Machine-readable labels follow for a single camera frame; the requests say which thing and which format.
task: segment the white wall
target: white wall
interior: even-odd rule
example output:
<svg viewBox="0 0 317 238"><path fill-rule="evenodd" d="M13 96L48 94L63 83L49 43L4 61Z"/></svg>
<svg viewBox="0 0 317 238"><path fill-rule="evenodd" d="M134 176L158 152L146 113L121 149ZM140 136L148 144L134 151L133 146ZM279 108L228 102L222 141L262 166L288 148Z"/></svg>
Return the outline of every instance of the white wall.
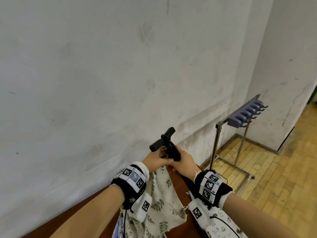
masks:
<svg viewBox="0 0 317 238"><path fill-rule="evenodd" d="M317 0L275 0L246 99L269 105L248 138L277 150L302 112L317 78Z"/></svg>
<svg viewBox="0 0 317 238"><path fill-rule="evenodd" d="M258 27L252 0L0 0L0 236L104 187L170 126L206 160L245 99L263 3Z"/></svg>

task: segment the metal base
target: metal base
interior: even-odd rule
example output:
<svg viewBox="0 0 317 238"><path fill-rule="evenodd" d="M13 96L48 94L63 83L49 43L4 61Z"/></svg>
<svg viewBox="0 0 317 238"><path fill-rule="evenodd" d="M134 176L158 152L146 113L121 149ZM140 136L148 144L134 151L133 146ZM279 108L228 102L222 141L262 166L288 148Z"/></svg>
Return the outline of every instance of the metal base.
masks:
<svg viewBox="0 0 317 238"><path fill-rule="evenodd" d="M240 195L240 193L241 193L242 190L245 188L245 186L248 184L248 182L250 181L250 179L255 179L255 176L254 176L253 174L249 173L248 171L246 171L246 170L240 168L240 167L237 166L236 164L234 164L234 163L232 163L232 162L230 162L230 161L224 159L223 157L220 157L219 155L216 155L215 160L218 159L218 158L221 159L221 160L223 160L223 161L225 161L225 162L227 162L227 163L229 163L229 164L231 164L233 167L238 168L239 170L241 170L242 172L244 172L244 173L246 173L246 174L248 175L247 180L241 185L240 189L236 192L237 195Z"/></svg>

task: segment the parquet floor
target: parquet floor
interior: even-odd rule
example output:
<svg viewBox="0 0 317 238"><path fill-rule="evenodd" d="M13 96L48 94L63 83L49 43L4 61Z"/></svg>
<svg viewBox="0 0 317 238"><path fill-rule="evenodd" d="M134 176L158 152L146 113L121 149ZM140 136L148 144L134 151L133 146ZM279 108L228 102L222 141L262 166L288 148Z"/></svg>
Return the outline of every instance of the parquet floor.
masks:
<svg viewBox="0 0 317 238"><path fill-rule="evenodd" d="M234 162L240 139L221 157ZM239 166L255 175L241 197L292 229L299 237L317 237L317 105L309 104L280 155L244 143ZM236 190L246 174L217 159L213 167Z"/></svg>

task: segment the metal stand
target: metal stand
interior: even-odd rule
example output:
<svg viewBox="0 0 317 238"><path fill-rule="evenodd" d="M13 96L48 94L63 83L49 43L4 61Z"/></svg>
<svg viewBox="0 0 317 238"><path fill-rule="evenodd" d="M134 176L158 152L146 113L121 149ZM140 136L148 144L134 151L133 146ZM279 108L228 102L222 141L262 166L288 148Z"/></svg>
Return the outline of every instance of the metal stand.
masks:
<svg viewBox="0 0 317 238"><path fill-rule="evenodd" d="M218 146L218 142L219 142L219 137L220 137L220 132L221 132L221 129L222 129L222 126L228 122L229 120L229 117L231 115L233 115L234 113L236 113L237 111L239 111L241 108L243 108L244 106L246 106L250 101L254 100L254 99L258 99L260 97L260 94L256 95L254 98L250 99L248 102L246 102L244 105L242 105L240 108L238 108L236 111L232 112L231 114L229 114L227 117L225 117L223 120L219 121L217 124L216 124L216 137L215 137L215 142L214 142L214 147L212 149L212 156L211 156L211 160L210 160L210 169L212 169L212 164L213 162L217 159L217 158L220 158L222 159L223 161L231 164L232 166L234 166L235 168L238 168L239 170L243 171L244 173L246 173L248 175L248 178L247 180L241 185L240 189L237 191L237 195L239 195L241 193L241 191L244 189L244 187L247 185L247 183L249 182L249 180L252 178L252 179L255 179L255 176L252 175L251 173L245 171L244 169L240 168L237 163L238 163L238 160L239 160L239 157L240 157L240 154L241 154L241 150L242 150L242 146L243 146L243 143L244 143L244 140L245 140L245 137L247 136L247 132L248 132L248 129L249 129L249 126L250 126L250 123L248 123L246 129L245 129L245 132L244 132L244 135L243 135L243 138L241 140L241 144L240 144L240 147L239 147L239 150L238 150L238 154L237 154L237 157L236 157L236 160L234 163L231 163L230 161L224 159L223 157L220 157L219 155L216 155L216 151L217 151L217 146Z"/></svg>

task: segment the wrist strap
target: wrist strap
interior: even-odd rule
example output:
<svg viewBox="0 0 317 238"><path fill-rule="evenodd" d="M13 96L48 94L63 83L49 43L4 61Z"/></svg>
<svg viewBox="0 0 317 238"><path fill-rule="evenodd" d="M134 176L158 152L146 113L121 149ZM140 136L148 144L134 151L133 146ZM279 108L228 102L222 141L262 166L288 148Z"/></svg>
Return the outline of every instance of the wrist strap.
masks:
<svg viewBox="0 0 317 238"><path fill-rule="evenodd" d="M111 184L116 184L121 188L125 197L123 207L129 209L132 206L130 199L137 200L145 191L146 178L142 169L136 164L132 164L115 176Z"/></svg>
<svg viewBox="0 0 317 238"><path fill-rule="evenodd" d="M214 170L200 172L195 179L195 188L205 204L216 207L219 207L220 197L232 191Z"/></svg>

